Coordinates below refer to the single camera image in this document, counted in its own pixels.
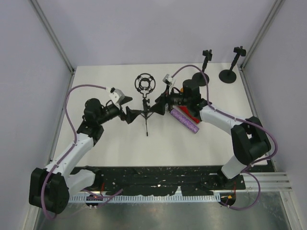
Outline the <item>red microphone silver grille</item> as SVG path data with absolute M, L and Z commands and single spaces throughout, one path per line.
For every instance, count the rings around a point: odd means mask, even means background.
M 196 123 L 196 124 L 199 124 L 200 123 L 200 120 L 199 119 L 197 119 L 196 117 L 193 117 L 191 114 L 190 114 L 190 112 L 189 112 L 189 110 L 187 109 L 187 107 L 185 107 L 185 106 L 179 106 L 178 107 L 183 113 L 185 113 L 190 119 L 192 119 L 193 121 L 194 121 L 194 123 Z

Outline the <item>black tripod stand shock mount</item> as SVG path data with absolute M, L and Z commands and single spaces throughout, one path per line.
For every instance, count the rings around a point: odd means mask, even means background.
M 145 119 L 145 127 L 146 127 L 146 136 L 148 136 L 148 126 L 147 126 L 147 120 L 148 118 L 153 114 L 153 112 L 150 113 L 150 99 L 147 98 L 148 94 L 151 94 L 155 87 L 156 82 L 154 77 L 149 73 L 142 73 L 139 76 L 136 77 L 134 82 L 134 87 L 137 92 L 139 92 L 142 95 L 142 105 L 143 110 L 141 112 L 142 117 Z

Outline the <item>black round-base mic stand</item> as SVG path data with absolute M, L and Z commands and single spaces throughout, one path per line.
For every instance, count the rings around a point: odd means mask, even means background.
M 192 76 L 192 80 L 194 80 L 200 87 L 206 86 L 207 83 L 209 83 L 210 78 L 205 73 L 205 70 L 207 68 L 208 62 L 212 60 L 212 50 L 203 50 L 202 55 L 204 56 L 203 65 L 201 68 L 202 73 L 197 72 Z

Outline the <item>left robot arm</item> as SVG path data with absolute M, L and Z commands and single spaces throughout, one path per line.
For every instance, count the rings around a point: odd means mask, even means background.
M 109 105 L 102 105 L 96 98 L 86 101 L 82 123 L 70 146 L 45 168 L 32 171 L 29 204 L 60 214 L 78 192 L 88 187 L 93 191 L 102 187 L 102 176 L 97 168 L 85 166 L 76 174 L 71 172 L 100 140 L 104 123 L 115 117 L 127 123 L 133 121 L 122 109 L 122 105 L 130 101 L 132 97 L 125 95 L 115 96 Z

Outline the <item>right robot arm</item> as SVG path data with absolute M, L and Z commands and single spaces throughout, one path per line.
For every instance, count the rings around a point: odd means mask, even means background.
M 257 117 L 237 118 L 215 108 L 202 98 L 200 88 L 193 80 L 183 82 L 183 91 L 173 87 L 171 79 L 163 81 L 165 91 L 155 100 L 151 112 L 164 115 L 173 106 L 187 108 L 192 117 L 209 123 L 229 134 L 232 138 L 233 157 L 221 167 L 217 177 L 218 185 L 227 189 L 234 184 L 234 178 L 248 165 L 271 150 L 271 144 Z

